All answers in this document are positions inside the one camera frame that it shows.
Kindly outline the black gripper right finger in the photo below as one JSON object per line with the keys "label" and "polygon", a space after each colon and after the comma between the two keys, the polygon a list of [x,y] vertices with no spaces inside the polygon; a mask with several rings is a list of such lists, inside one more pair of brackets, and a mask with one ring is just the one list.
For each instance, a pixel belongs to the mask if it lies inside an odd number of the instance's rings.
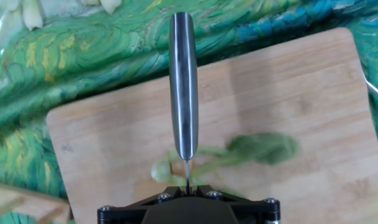
{"label": "black gripper right finger", "polygon": [[231,209],[238,223],[281,223],[280,201],[275,198],[253,201],[214,189],[210,185],[197,186],[196,196],[222,202]]}

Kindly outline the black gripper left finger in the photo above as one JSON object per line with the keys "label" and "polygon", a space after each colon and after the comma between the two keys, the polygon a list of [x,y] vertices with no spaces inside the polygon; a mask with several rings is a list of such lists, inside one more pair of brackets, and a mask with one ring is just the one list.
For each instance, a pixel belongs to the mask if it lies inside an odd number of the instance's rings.
{"label": "black gripper left finger", "polygon": [[97,209],[97,223],[122,223],[129,220],[143,219],[147,210],[153,205],[158,205],[180,197],[182,197],[182,190],[180,187],[166,187],[161,193],[125,207],[104,205]]}

